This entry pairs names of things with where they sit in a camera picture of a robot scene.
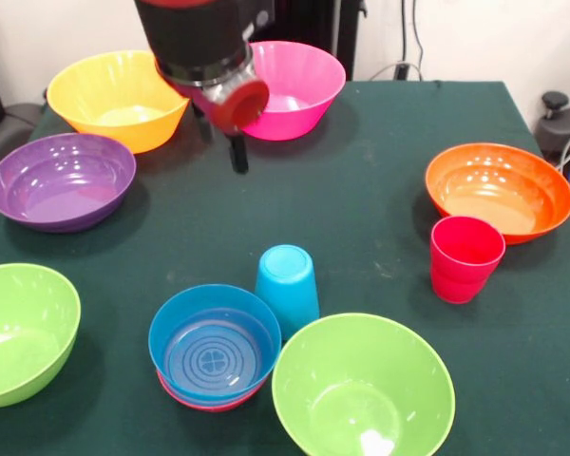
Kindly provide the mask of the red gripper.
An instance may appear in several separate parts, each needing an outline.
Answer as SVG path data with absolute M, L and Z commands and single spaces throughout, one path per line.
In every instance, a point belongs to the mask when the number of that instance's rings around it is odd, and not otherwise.
M 269 87 L 259 79 L 227 80 L 217 85 L 192 86 L 165 79 L 184 98 L 192 102 L 200 136 L 205 143 L 213 141 L 213 124 L 225 133 L 237 133 L 254 123 L 269 101 Z M 238 174 L 249 170 L 243 135 L 230 135 L 230 157 Z

